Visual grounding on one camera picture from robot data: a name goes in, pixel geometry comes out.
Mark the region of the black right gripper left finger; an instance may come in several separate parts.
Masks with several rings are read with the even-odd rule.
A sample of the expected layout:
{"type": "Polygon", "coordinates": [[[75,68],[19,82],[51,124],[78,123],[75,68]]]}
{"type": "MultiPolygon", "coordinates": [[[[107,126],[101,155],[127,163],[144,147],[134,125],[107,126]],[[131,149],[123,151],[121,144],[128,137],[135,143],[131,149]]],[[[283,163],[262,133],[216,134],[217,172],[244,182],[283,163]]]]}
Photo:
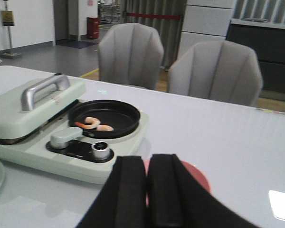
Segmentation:
{"type": "Polygon", "coordinates": [[[118,156],[78,228],[144,228],[146,174],[140,156],[118,156]]]}

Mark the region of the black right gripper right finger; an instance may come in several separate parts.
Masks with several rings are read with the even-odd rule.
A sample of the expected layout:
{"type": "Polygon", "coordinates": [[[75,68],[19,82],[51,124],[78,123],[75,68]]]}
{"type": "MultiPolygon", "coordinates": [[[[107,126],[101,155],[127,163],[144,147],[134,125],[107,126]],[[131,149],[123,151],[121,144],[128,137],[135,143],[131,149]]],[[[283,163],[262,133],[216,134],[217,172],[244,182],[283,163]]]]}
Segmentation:
{"type": "Polygon", "coordinates": [[[254,228],[216,200],[175,154],[154,154],[148,167],[153,228],[254,228]]]}

